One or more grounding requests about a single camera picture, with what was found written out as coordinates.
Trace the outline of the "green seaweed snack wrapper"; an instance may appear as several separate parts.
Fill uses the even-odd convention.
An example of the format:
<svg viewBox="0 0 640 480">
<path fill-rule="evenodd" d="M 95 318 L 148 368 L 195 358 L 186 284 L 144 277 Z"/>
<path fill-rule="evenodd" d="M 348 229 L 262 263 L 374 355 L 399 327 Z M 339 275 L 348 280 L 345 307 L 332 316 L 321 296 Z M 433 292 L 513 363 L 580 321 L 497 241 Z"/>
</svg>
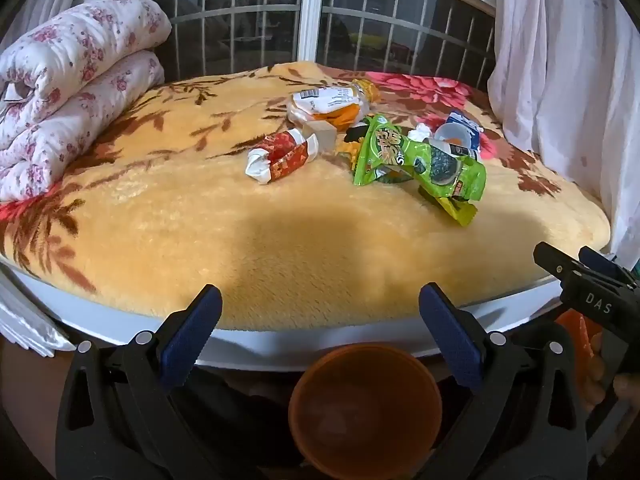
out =
<svg viewBox="0 0 640 480">
<path fill-rule="evenodd" d="M 416 142 L 411 148 L 413 175 L 424 192 L 434 198 L 460 226 L 474 219 L 487 180 L 476 151 L 439 140 Z"/>
</svg>

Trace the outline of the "blue white milk carton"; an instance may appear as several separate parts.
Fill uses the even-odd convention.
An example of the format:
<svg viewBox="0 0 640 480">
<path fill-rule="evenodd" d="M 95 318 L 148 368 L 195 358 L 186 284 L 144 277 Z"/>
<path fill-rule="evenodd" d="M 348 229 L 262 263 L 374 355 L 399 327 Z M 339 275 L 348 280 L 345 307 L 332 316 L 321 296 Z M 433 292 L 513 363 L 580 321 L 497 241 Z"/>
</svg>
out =
<svg viewBox="0 0 640 480">
<path fill-rule="evenodd" d="M 441 126 L 439 126 L 434 138 L 439 141 L 457 144 L 467 148 L 473 153 L 475 159 L 480 158 L 480 139 L 484 128 L 464 116 L 458 110 L 453 110 Z"/>
</svg>

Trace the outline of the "white tissue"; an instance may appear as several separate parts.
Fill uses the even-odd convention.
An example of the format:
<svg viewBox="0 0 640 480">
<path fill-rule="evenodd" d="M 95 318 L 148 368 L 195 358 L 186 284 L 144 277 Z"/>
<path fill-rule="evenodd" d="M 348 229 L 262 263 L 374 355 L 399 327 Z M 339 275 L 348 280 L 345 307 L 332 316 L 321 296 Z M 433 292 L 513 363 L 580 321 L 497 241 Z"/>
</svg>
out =
<svg viewBox="0 0 640 480">
<path fill-rule="evenodd" d="M 407 133 L 407 136 L 410 140 L 414 142 L 425 142 L 428 139 L 431 139 L 433 133 L 432 129 L 423 122 L 417 124 L 412 130 Z"/>
</svg>

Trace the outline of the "green snack bag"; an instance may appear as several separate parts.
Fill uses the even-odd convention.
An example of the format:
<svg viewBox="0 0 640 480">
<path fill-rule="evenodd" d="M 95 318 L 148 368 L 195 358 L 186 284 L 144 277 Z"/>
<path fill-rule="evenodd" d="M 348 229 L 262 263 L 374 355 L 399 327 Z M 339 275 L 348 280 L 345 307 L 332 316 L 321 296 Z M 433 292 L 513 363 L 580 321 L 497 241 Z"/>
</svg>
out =
<svg viewBox="0 0 640 480">
<path fill-rule="evenodd" d="M 407 140 L 402 129 L 382 114 L 369 115 L 346 130 L 337 149 L 349 157 L 354 185 L 365 186 L 375 181 L 387 184 L 411 179 L 402 168 L 402 142 Z"/>
</svg>

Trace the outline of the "orange white snack bag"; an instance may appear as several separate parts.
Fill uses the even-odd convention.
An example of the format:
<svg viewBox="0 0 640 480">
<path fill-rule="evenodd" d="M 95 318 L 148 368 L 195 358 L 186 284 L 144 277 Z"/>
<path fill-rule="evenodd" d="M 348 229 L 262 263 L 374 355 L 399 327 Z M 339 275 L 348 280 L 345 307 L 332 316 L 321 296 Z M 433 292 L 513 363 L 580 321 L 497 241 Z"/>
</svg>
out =
<svg viewBox="0 0 640 480">
<path fill-rule="evenodd" d="M 302 126 L 328 122 L 337 131 L 361 122 L 371 105 L 380 99 L 378 87 L 367 79 L 354 79 L 347 86 L 321 86 L 295 92 L 288 101 L 288 120 Z"/>
</svg>

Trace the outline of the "red white wrapper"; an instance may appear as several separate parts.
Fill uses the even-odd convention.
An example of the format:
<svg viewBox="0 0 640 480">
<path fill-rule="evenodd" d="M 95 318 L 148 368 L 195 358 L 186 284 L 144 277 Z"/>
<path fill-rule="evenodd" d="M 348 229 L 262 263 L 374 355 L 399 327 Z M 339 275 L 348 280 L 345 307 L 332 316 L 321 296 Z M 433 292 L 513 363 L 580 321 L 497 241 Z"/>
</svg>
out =
<svg viewBox="0 0 640 480">
<path fill-rule="evenodd" d="M 296 128 L 273 133 L 247 153 L 245 174 L 259 184 L 268 184 L 312 162 L 318 153 L 314 133 L 308 138 Z"/>
</svg>

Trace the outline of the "orange plastic trash bin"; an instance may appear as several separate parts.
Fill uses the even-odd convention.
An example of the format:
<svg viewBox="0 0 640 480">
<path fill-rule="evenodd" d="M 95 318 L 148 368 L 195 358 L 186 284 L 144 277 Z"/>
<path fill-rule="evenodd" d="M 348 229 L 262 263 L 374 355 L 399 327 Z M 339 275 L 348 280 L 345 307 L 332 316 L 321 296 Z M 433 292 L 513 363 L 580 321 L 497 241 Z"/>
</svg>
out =
<svg viewBox="0 0 640 480">
<path fill-rule="evenodd" d="M 405 479 L 431 454 L 442 397 L 411 354 L 350 344 L 306 369 L 288 404 L 288 424 L 306 460 L 334 479 Z"/>
</svg>

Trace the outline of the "orange plastic bag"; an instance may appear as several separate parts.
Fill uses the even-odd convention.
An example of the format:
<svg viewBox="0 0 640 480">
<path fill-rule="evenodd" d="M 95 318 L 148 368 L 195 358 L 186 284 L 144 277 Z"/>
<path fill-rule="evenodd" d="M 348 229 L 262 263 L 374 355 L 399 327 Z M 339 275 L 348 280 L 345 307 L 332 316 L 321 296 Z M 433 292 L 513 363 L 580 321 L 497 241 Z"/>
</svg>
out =
<svg viewBox="0 0 640 480">
<path fill-rule="evenodd" d="M 576 385 L 582 387 L 588 375 L 589 362 L 594 356 L 591 339 L 602 333 L 602 327 L 573 309 L 562 313 L 555 322 L 565 328 L 574 344 Z"/>
</svg>

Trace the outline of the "white sheer curtain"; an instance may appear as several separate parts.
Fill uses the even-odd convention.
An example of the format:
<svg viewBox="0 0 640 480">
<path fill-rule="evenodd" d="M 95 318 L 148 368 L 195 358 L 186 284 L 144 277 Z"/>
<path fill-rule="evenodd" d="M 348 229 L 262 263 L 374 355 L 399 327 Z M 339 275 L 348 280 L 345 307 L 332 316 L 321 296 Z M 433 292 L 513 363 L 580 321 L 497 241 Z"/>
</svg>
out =
<svg viewBox="0 0 640 480">
<path fill-rule="evenodd" d="M 639 32 L 620 0 L 497 0 L 490 104 L 508 140 L 596 196 L 639 260 Z"/>
</svg>

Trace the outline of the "yellow floral fleece blanket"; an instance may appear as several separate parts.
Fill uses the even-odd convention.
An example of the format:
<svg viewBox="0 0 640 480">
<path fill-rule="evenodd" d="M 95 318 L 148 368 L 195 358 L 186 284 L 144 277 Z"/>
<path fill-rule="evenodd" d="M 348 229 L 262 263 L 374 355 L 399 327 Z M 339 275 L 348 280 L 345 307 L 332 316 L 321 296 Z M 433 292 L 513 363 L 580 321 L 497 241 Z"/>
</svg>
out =
<svg viewBox="0 0 640 480">
<path fill-rule="evenodd" d="M 207 284 L 228 330 L 408 318 L 434 282 L 458 306 L 533 285 L 533 250 L 576 254 L 611 235 L 600 204 L 506 142 L 483 92 L 375 73 L 375 110 L 404 129 L 460 110 L 484 129 L 487 185 L 469 226 L 414 181 L 357 186 L 340 155 L 261 185 L 248 151 L 282 131 L 295 91 L 349 81 L 311 62 L 194 78 L 146 92 L 52 190 L 1 209 L 1 253 L 58 289 L 164 318 Z"/>
</svg>

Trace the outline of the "folded floral white quilt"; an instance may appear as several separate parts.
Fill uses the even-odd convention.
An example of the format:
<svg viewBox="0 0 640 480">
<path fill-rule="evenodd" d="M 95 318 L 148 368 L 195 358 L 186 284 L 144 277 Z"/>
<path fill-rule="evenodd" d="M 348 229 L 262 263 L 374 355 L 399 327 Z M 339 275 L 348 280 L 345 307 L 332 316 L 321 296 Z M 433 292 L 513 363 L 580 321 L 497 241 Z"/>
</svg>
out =
<svg viewBox="0 0 640 480">
<path fill-rule="evenodd" d="M 1 55 L 1 198 L 47 193 L 126 108 L 161 84 L 171 24 L 153 0 L 74 6 Z"/>
</svg>

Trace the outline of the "white window frame with bars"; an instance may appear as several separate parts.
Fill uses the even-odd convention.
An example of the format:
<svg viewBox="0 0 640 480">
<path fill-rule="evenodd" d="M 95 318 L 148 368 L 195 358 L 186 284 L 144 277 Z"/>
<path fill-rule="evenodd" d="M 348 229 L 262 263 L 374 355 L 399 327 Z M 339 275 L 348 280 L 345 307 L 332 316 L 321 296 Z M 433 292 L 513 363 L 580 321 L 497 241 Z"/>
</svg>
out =
<svg viewBox="0 0 640 480">
<path fill-rule="evenodd" d="M 154 1 L 172 24 L 168 80 L 311 61 L 482 88 L 495 65 L 496 0 Z"/>
</svg>

